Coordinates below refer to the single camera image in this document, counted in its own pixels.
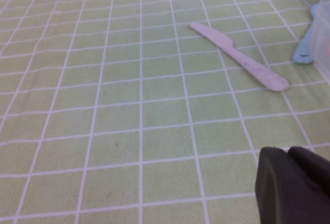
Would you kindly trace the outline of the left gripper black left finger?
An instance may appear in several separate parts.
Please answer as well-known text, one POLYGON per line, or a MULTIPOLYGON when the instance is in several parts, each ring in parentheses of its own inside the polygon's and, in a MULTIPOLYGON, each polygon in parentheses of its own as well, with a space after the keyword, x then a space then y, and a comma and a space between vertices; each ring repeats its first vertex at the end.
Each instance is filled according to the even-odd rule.
POLYGON ((260 150, 255 195, 261 223, 329 223, 329 195, 288 151, 260 150))

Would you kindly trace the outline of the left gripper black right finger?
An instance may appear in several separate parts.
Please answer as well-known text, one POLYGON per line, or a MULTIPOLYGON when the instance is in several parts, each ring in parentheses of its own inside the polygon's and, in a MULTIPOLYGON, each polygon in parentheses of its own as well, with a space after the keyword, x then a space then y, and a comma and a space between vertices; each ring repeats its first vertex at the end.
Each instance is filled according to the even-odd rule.
POLYGON ((303 147, 293 146, 288 154, 308 177, 329 195, 329 161, 303 147))

